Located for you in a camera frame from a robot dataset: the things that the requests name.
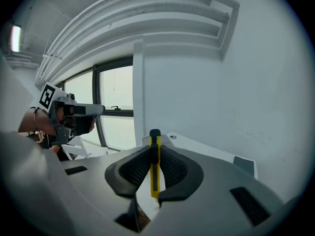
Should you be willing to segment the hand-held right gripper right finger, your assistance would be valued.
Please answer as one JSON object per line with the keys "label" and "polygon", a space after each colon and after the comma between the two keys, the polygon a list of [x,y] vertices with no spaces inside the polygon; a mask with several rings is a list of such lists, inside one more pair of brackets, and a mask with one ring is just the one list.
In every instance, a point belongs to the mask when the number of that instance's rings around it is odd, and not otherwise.
{"label": "hand-held right gripper right finger", "polygon": [[161,147],[166,189],[148,236],[257,235],[283,202],[232,163],[176,147]]}

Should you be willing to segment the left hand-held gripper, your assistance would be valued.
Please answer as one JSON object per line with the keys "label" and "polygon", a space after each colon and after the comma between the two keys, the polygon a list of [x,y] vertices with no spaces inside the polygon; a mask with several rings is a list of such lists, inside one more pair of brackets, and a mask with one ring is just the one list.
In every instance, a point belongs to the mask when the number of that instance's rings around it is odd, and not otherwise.
{"label": "left hand-held gripper", "polygon": [[[54,128],[55,139],[49,140],[49,145],[65,145],[74,136],[87,134],[91,131],[94,119],[105,111],[103,105],[98,104],[75,104],[75,96],[66,93],[59,87],[46,82],[39,98],[38,107],[47,115],[50,124]],[[70,107],[73,106],[74,127],[66,127],[65,117],[63,123],[58,119],[58,109],[63,109],[70,114]]]}

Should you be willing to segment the ceiling light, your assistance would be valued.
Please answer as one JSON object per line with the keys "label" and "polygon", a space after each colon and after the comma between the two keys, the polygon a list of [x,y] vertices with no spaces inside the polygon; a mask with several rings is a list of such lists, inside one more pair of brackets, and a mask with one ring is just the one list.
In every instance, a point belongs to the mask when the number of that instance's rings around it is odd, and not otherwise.
{"label": "ceiling light", "polygon": [[14,25],[11,31],[11,51],[20,52],[21,27]]}

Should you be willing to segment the dark green notebook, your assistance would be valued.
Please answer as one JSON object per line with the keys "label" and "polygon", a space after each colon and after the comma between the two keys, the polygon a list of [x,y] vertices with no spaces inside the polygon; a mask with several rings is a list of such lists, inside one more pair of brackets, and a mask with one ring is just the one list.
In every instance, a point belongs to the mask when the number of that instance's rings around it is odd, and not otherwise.
{"label": "dark green notebook", "polygon": [[248,173],[252,177],[254,177],[255,167],[254,167],[253,161],[235,156],[233,159],[233,164],[235,166],[238,166],[239,168],[241,168],[243,171],[245,171],[246,173]]}

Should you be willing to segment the person's left hand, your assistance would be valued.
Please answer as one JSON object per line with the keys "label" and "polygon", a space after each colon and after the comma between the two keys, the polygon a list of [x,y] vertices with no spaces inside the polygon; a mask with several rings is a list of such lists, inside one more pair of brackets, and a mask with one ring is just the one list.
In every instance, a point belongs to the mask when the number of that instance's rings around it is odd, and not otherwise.
{"label": "person's left hand", "polygon": [[[63,124],[63,107],[56,108],[56,118],[59,124]],[[41,109],[39,109],[36,113],[36,125],[38,130],[43,131],[46,134],[55,136],[55,128],[49,121],[48,114]]]}

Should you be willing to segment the black framed window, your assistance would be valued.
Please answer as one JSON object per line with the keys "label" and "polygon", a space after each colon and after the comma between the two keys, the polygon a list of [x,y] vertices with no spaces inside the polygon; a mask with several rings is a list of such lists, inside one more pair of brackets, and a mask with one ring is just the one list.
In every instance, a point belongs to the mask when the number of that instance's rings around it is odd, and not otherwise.
{"label": "black framed window", "polygon": [[73,93],[78,103],[105,106],[105,113],[97,117],[95,128],[81,138],[114,153],[136,146],[133,115],[131,57],[109,61],[70,76],[58,87]]}

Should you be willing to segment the person's left forearm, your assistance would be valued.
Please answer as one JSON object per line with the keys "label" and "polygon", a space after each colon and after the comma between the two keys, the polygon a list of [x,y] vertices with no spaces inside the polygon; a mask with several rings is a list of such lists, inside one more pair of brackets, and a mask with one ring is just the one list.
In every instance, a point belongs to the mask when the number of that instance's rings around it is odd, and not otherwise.
{"label": "person's left forearm", "polygon": [[18,128],[18,132],[25,133],[34,131],[36,131],[36,125],[34,123],[34,109],[30,108],[24,114],[20,126]]}

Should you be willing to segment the yellow utility knife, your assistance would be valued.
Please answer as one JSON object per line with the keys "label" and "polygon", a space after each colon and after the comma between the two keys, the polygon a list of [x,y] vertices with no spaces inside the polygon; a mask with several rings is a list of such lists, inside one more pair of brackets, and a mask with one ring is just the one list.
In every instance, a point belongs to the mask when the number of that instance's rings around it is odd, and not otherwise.
{"label": "yellow utility knife", "polygon": [[161,147],[161,132],[159,129],[152,129],[149,135],[150,146],[150,185],[151,197],[158,199],[160,193],[160,147]]}

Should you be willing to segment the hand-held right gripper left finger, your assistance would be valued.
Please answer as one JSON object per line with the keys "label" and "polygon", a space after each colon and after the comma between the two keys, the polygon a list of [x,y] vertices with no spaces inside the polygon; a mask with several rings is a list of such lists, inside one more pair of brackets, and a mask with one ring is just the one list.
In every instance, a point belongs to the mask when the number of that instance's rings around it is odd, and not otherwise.
{"label": "hand-held right gripper left finger", "polygon": [[150,169],[146,147],[62,162],[69,200],[69,219],[61,236],[152,236],[151,223],[142,226],[136,197]]}

